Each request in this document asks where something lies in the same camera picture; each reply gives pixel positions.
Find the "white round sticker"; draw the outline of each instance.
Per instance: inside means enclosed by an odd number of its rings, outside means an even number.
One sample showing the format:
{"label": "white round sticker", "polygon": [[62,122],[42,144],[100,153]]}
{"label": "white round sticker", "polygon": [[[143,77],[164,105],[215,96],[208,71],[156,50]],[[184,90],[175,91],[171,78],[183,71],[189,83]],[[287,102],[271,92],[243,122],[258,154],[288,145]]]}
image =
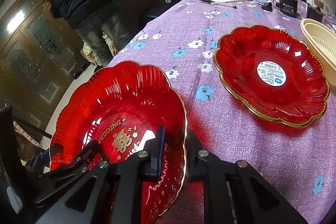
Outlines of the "white round sticker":
{"label": "white round sticker", "polygon": [[263,61],[257,67],[259,77],[267,84],[281,86],[286,82],[286,73],[277,63]]}

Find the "metal screw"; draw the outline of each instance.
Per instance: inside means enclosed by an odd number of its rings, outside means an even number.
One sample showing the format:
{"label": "metal screw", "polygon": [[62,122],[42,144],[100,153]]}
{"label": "metal screw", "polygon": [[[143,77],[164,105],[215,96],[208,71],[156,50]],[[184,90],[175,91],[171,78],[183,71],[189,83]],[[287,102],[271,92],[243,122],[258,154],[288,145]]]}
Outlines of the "metal screw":
{"label": "metal screw", "polygon": [[99,165],[99,168],[104,169],[109,166],[109,162],[106,160],[102,160],[98,165]]}
{"label": "metal screw", "polygon": [[144,150],[139,151],[138,156],[139,156],[140,158],[147,157],[147,156],[148,156],[148,152],[147,152],[147,151],[144,151]]}
{"label": "metal screw", "polygon": [[201,156],[201,157],[207,157],[209,156],[209,152],[207,150],[200,150],[198,152],[198,154]]}
{"label": "metal screw", "polygon": [[238,166],[241,167],[241,168],[245,168],[245,167],[247,167],[247,161],[245,161],[245,160],[239,160],[239,161],[237,162],[237,164],[238,164]]}

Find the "floral tablecloth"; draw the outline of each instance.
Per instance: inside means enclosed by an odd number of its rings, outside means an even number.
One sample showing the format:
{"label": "floral tablecloth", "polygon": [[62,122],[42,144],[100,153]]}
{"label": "floral tablecloth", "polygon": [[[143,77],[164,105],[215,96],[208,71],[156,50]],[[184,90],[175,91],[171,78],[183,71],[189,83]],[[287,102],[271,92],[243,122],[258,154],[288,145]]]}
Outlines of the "floral tablecloth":
{"label": "floral tablecloth", "polygon": [[[255,0],[237,9],[182,0],[149,22],[111,61],[134,60],[166,72],[182,96],[189,130],[222,160],[248,161],[311,224],[319,223],[336,200],[336,95],[331,91],[325,115],[303,129],[264,122],[224,88],[212,54],[217,40],[239,26],[280,28],[304,40],[300,18],[283,15],[275,6],[263,11]],[[336,28],[328,12],[325,24]],[[203,190],[186,182],[179,198],[160,223],[203,223]]]}

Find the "tile floor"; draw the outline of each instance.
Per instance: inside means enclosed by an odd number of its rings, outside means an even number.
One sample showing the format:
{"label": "tile floor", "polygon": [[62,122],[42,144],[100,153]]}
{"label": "tile floor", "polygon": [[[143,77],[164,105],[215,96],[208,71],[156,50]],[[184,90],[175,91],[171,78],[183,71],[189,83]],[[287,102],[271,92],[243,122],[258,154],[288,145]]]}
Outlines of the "tile floor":
{"label": "tile floor", "polygon": [[[51,116],[51,119],[47,125],[46,132],[49,134],[54,134],[55,129],[56,129],[56,122],[59,113],[65,107],[65,105],[69,102],[71,95],[73,92],[76,90],[76,88],[80,85],[83,84],[84,82],[88,81],[89,78],[93,75],[93,72],[95,70],[96,66],[91,64],[85,72],[83,72],[76,80],[74,80],[67,91],[64,93],[62,99],[59,101],[53,115]],[[50,139],[46,138],[43,136],[41,145],[43,149],[48,149],[50,145]]]}

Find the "person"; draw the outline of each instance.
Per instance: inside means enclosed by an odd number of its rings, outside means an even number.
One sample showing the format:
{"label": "person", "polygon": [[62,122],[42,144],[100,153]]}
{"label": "person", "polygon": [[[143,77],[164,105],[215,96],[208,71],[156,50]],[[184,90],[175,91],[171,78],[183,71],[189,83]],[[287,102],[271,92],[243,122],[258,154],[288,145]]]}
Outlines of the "person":
{"label": "person", "polygon": [[121,10],[112,0],[47,0],[54,18],[63,17],[97,55],[103,67],[113,56],[102,37],[104,32],[118,50],[124,48],[132,36],[121,17]]}

